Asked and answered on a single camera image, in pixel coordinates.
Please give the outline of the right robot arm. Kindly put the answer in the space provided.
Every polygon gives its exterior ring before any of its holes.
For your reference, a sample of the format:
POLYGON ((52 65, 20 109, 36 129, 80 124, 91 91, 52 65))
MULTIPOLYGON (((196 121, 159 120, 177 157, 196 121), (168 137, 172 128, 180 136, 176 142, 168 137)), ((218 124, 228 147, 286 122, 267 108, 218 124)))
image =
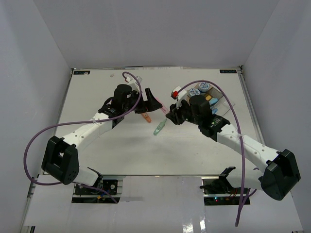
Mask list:
POLYGON ((214 114, 203 96, 172 104, 166 118, 175 125, 185 121, 195 124, 204 136, 243 155, 258 168, 245 177, 250 188, 262 190, 275 200, 282 200, 301 179, 290 150, 278 151, 242 135, 227 119, 214 114))

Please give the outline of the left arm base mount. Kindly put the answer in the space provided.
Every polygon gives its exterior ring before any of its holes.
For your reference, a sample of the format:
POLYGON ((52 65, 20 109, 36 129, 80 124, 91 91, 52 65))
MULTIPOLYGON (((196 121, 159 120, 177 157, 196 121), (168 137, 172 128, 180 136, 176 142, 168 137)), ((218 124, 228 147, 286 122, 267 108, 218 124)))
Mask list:
POLYGON ((93 188, 76 184, 71 202, 85 204, 117 204, 120 201, 119 181, 101 179, 93 188))

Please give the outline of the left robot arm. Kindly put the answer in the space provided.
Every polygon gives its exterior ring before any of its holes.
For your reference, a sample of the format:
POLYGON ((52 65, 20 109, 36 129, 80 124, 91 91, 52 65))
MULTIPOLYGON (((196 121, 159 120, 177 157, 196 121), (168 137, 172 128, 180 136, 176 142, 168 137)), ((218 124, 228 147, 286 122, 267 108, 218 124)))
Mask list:
POLYGON ((79 165, 79 153, 124 120, 124 113, 134 111, 143 114, 162 108, 149 88, 145 93, 146 100, 131 86, 119 84, 114 95, 104 102, 90 123, 61 138, 53 136, 49 139, 41 168, 64 185, 81 183, 91 193, 99 193, 103 187, 100 175, 79 165))

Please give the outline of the pink correction tape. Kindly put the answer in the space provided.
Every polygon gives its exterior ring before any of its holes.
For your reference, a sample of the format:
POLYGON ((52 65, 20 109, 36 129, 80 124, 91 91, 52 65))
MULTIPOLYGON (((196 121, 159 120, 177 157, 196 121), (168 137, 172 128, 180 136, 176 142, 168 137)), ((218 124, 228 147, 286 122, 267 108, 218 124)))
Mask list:
POLYGON ((156 100, 162 105, 161 110, 164 114, 167 114, 169 112, 169 110, 167 109, 167 107, 160 101, 159 98, 156 98, 156 100))

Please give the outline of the blue washi tape roll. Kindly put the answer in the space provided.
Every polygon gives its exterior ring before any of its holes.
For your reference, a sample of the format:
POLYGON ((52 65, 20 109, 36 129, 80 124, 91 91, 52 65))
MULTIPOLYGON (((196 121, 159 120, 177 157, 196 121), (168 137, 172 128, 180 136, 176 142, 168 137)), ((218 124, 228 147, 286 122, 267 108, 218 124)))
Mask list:
POLYGON ((200 93, 207 93, 210 89, 210 84, 207 82, 199 82, 197 89, 200 93))
POLYGON ((188 90, 188 96, 191 98, 193 96, 200 95, 200 91, 197 88, 191 88, 188 90))

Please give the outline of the green correction tape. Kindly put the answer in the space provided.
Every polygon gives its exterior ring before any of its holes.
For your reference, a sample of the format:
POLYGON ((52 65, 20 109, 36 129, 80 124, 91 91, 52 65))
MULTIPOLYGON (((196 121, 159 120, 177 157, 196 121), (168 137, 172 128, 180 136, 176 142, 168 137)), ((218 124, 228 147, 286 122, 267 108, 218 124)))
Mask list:
POLYGON ((153 132, 153 135, 154 136, 157 136, 161 131, 162 131, 162 129, 165 127, 165 125, 166 125, 166 119, 164 119, 163 121, 161 121, 159 124, 158 124, 158 126, 156 127, 156 129, 154 130, 154 132, 153 132))

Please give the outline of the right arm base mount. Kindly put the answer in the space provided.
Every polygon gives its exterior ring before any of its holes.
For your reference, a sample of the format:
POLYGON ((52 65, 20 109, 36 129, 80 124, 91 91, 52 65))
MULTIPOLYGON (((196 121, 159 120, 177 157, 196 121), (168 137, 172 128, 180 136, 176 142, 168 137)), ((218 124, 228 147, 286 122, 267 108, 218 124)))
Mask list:
POLYGON ((241 189, 234 188, 217 177, 203 177, 200 189, 205 206, 238 206, 241 189))

